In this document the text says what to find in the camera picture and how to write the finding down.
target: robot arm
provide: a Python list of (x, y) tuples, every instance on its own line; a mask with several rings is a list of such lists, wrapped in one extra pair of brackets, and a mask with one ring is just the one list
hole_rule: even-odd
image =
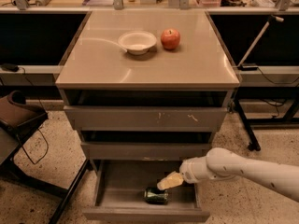
[(158, 183), (169, 189), (201, 180), (227, 180), (242, 176), (299, 202), (299, 167), (243, 158), (224, 148), (213, 148), (205, 157), (184, 161), (179, 173), (172, 173)]

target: bowl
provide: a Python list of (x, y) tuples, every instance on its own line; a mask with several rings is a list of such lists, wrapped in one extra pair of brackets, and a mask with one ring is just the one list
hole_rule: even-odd
[(132, 31), (120, 36), (120, 46), (133, 55), (143, 55), (155, 46), (157, 38), (154, 34), (145, 31)]

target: red apple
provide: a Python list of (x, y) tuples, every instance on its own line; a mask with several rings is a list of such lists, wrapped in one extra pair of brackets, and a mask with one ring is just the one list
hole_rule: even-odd
[(165, 49), (175, 49), (180, 41), (180, 33), (174, 28), (166, 29), (161, 34), (161, 43)]

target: green can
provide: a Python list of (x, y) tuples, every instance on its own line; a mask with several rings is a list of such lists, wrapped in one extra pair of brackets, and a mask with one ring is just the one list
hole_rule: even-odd
[(144, 199), (149, 204), (167, 204), (168, 191), (159, 190), (157, 188), (146, 188), (144, 192)]

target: floor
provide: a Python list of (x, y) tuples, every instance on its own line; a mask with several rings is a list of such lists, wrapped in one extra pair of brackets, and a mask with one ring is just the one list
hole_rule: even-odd
[[(49, 111), (49, 120), (44, 122), (41, 131), (49, 143), (46, 157), (37, 165), (33, 165), (21, 150), (16, 155), (15, 162), (28, 175), (68, 188), (84, 161), (78, 135), (71, 129), (64, 112), (59, 110)], [(239, 116), (236, 113), (228, 113), (215, 136), (213, 147), (225, 147), (253, 159), (299, 165), (297, 129), (255, 130), (255, 133), (262, 151), (249, 152), (247, 150), (249, 139)], [(40, 133), (36, 133), (25, 144), (25, 148), (32, 159), (37, 161), (45, 152), (46, 144)], [(94, 171), (87, 171), (59, 223), (107, 224), (101, 221), (88, 221), (82, 214), (82, 210), (92, 204), (95, 182)], [(297, 202), (243, 178), (234, 182), (205, 181), (199, 186), (199, 197), (202, 209), (210, 212), (206, 224), (287, 224), (298, 223), (299, 219)], [(0, 223), (9, 224), (48, 223), (60, 202), (60, 199), (44, 192), (1, 179), (0, 199)]]

